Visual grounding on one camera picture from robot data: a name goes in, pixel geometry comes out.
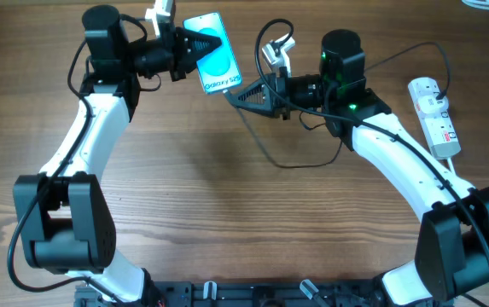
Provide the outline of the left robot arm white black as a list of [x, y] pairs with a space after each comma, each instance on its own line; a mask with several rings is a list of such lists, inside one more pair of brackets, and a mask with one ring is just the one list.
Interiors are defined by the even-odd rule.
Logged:
[[141, 78], [168, 72], [184, 79], [199, 60], [218, 49], [219, 38], [175, 26], [176, 4], [158, 1], [145, 20], [154, 38], [130, 40], [127, 14], [96, 5], [82, 17], [82, 49], [89, 50], [80, 86], [79, 110], [62, 144], [35, 175], [13, 187], [18, 223], [9, 243], [7, 267], [15, 276], [15, 252], [29, 266], [60, 275], [63, 284], [82, 281], [106, 304], [163, 306], [166, 299], [147, 270], [116, 246], [114, 220], [100, 181], [116, 142], [131, 122]]

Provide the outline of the blue Galaxy smartphone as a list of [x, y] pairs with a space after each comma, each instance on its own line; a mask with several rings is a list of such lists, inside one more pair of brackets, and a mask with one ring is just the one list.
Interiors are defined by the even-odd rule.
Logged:
[[219, 12], [184, 20], [183, 27], [221, 40], [219, 47], [197, 62], [201, 84], [208, 95], [242, 83], [242, 75]]

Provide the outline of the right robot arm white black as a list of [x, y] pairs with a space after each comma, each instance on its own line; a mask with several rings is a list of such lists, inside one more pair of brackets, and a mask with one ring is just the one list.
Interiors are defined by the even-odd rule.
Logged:
[[468, 297], [489, 283], [489, 187], [457, 177], [418, 144], [366, 84], [356, 32], [333, 30], [321, 42], [316, 75], [286, 67], [227, 100], [276, 118], [293, 110], [322, 117], [332, 136], [367, 159], [403, 195], [420, 223], [414, 258], [381, 276], [388, 304], [410, 306]]

